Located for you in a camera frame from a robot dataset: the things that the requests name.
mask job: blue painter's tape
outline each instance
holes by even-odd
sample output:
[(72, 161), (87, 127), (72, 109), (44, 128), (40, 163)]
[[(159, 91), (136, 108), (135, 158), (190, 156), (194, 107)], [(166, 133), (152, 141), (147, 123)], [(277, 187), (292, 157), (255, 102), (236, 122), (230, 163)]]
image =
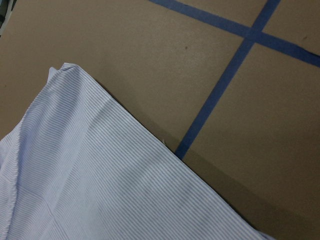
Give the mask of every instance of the blue painter's tape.
[(239, 69), (240, 65), (242, 64), (243, 60), (246, 58), (247, 54), (249, 53), (253, 45), (254, 45), (253, 41), (248, 39), (243, 40), (242, 44), (236, 51), (230, 63), (224, 70), (223, 74), (221, 75), (219, 81), (214, 86), (209, 97), (206, 99), (205, 103), (203, 104), (200, 112), (194, 119), (188, 131), (186, 132), (180, 145), (176, 149), (175, 155), (179, 159), (183, 159), (184, 156), (186, 155), (191, 144), (194, 142), (201, 128), (205, 124), (206, 120), (208, 119), (214, 107), (217, 105), (219, 99), (221, 98), (222, 94), (224, 93), (227, 86), (231, 82), (232, 78), (235, 76), (237, 70)]
[(229, 82), (236, 74), (238, 68), (243, 62), (244, 58), (247, 56), (252, 45), (258, 43), (265, 47), (271, 48), (273, 50), (279, 51), (283, 54), (289, 55), (293, 58), (312, 64), (314, 66), (320, 67), (320, 56), (313, 54), (302, 47), (299, 47), (291, 42), (285, 41), (278, 37), (269, 35), (262, 32), (263, 28), (267, 24), (274, 10), (280, 3), (280, 0), (268, 0), (264, 5), (259, 16), (253, 23), (252, 27), (248, 27), (237, 22), (225, 19), (223, 17), (217, 16), (215, 14), (197, 9), (195, 7), (185, 5), (176, 0), (150, 0), (153, 3), (171, 9), (175, 12), (184, 14), (191, 18), (197, 19), (203, 23), (209, 24), (216, 28), (225, 30), (229, 33), (238, 35), (244, 38), (244, 41), (240, 45), (239, 49), (235, 53), (231, 62), (227, 66), (226, 70), (222, 74), (218, 83), (212, 90), (208, 99), (204, 103), (200, 112), (194, 119), (189, 130), (182, 139), (180, 145), (178, 146), (175, 154), (182, 159), (190, 148), (191, 144), (197, 137), (202, 126), (205, 124), (212, 110), (216, 106), (223, 92), (227, 88)]
[[(267, 24), (269, 18), (271, 17), (272, 13), (275, 11), (279, 4), (280, 0), (268, 0), (267, 3), (264, 5), (263, 9), (261, 10), (260, 14), (254, 21), (252, 28), (247, 35), (250, 34), (252, 29), (255, 31), (262, 31), (262, 29)], [(221, 75), (219, 81), (214, 86), (212, 92), (210, 93), (209, 97), (205, 101), (204, 105), (202, 106), (200, 112), (194, 119), (193, 123), (191, 124), (190, 128), (186, 132), (185, 136), (183, 137), (181, 143), (179, 144), (178, 148), (175, 151), (175, 155), (179, 159), (183, 159), (186, 155), (187, 151), (189, 150), (191, 144), (196, 139), (197, 135), (199, 134), (201, 128), (207, 121), (208, 117), (210, 116), (211, 112), (217, 105), (219, 99), (221, 98), (222, 94), (227, 89), (229, 83), (231, 82), (232, 78), (235, 76), (236, 72), (238, 71), (240, 65), (248, 55), (250, 49), (254, 45), (254, 41), (245, 38), (241, 43), (240, 47), (237, 49), (236, 53), (234, 54), (233, 58), (231, 59), (230, 63), (224, 70), (223, 74)]]
[(301, 60), (308, 64), (317, 66), (320, 68), (320, 56), (303, 49), (289, 41), (280, 39), (278, 37), (259, 32), (254, 41), (270, 49), (276, 50), (283, 54), (289, 55), (292, 58)]
[(250, 31), (250, 27), (244, 26), (237, 22), (225, 19), (215, 14), (200, 10), (198, 8), (185, 5), (175, 0), (150, 0), (151, 2), (161, 5), (175, 12), (184, 14), (193, 19), (197, 19), (203, 23), (209, 24), (219, 29), (223, 29), (235, 35), (246, 37)]

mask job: cardboard surface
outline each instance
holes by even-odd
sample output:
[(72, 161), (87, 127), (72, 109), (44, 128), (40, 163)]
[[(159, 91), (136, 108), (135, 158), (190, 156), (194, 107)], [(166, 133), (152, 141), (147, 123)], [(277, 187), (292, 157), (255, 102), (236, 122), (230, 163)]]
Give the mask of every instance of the cardboard surface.
[[(266, 1), (181, 2), (251, 26)], [(290, 3), (264, 32), (301, 45), (306, 31), (302, 47), (317, 53), (317, 3)], [(0, 38), (0, 138), (49, 67), (70, 62), (174, 151), (241, 41), (147, 0), (18, 1)], [(279, 240), (320, 235), (319, 77), (320, 68), (255, 44), (184, 159)]]
[(80, 65), (175, 150), (242, 39), (145, 0), (19, 1), (0, 40), (1, 137), (45, 85)]
[(185, 157), (278, 239), (320, 236), (319, 79), (318, 67), (255, 44)]
[(264, 32), (320, 55), (320, 1), (281, 0)]
[(179, 0), (178, 2), (251, 27), (266, 0)]

